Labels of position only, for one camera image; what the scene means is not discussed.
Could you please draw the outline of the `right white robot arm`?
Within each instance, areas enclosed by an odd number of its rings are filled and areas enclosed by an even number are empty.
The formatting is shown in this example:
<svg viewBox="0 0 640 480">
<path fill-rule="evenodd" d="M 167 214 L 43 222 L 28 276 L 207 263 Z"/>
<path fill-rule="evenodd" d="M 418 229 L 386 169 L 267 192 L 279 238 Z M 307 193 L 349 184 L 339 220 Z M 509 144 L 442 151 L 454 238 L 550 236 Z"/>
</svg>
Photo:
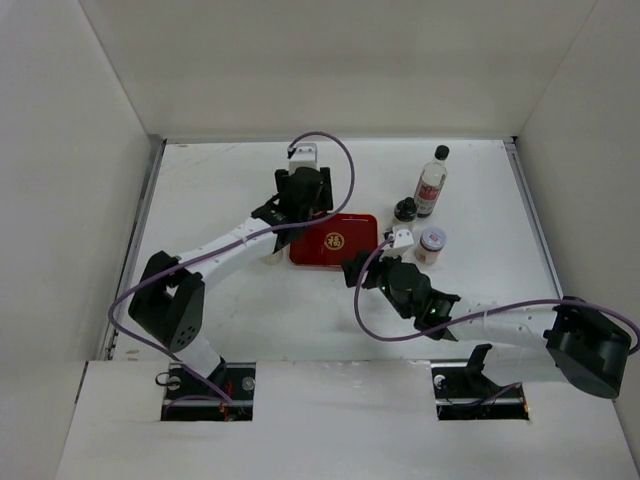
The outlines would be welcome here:
<svg viewBox="0 0 640 480">
<path fill-rule="evenodd" d="M 341 263 L 347 287 L 377 290 L 412 338 L 471 342 L 464 384 L 473 394 L 520 382 L 565 382 L 600 398 L 620 393 L 639 329 L 616 312 L 576 297 L 497 306 L 436 289 L 413 263 L 361 251 Z"/>
</svg>

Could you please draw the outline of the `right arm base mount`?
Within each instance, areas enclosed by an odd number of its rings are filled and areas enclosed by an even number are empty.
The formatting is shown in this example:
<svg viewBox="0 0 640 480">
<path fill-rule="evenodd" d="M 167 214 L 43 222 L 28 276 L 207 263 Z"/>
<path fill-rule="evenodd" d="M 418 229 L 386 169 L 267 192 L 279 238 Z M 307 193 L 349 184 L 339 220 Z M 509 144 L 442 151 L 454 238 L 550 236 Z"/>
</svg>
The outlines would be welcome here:
<svg viewBox="0 0 640 480">
<path fill-rule="evenodd" d="M 467 360 L 431 364 L 436 414 L 440 421 L 529 420 L 520 383 L 500 386 L 483 375 L 490 344 L 474 348 Z"/>
</svg>

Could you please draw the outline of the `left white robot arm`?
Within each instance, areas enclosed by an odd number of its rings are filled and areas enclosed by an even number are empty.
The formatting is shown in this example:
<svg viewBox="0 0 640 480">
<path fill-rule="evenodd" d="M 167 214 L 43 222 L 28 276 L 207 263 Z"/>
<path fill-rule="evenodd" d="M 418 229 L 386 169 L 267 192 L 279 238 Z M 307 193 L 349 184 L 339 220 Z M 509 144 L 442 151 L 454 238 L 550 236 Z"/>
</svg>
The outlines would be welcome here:
<svg viewBox="0 0 640 480">
<path fill-rule="evenodd" d="M 142 281 L 180 268 L 136 291 L 129 304 L 129 317 L 193 370 L 189 383 L 202 398 L 219 395 L 226 374 L 225 360 L 202 333 L 208 291 L 253 261 L 283 250 L 302 236 L 308 221 L 333 208 L 329 168 L 279 169 L 275 179 L 276 195 L 228 234 L 181 255 L 154 254 Z"/>
</svg>

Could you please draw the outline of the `black-capped white bottle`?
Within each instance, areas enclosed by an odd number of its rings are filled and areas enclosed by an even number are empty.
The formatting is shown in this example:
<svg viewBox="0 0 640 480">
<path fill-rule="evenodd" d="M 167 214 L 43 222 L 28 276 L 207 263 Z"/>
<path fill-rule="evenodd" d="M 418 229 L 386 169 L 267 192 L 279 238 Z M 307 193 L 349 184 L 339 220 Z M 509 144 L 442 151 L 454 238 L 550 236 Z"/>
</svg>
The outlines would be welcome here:
<svg viewBox="0 0 640 480">
<path fill-rule="evenodd" d="M 392 226 L 413 230 L 417 217 L 417 205 L 413 197 L 406 197 L 400 200 L 394 207 L 392 215 Z"/>
</svg>

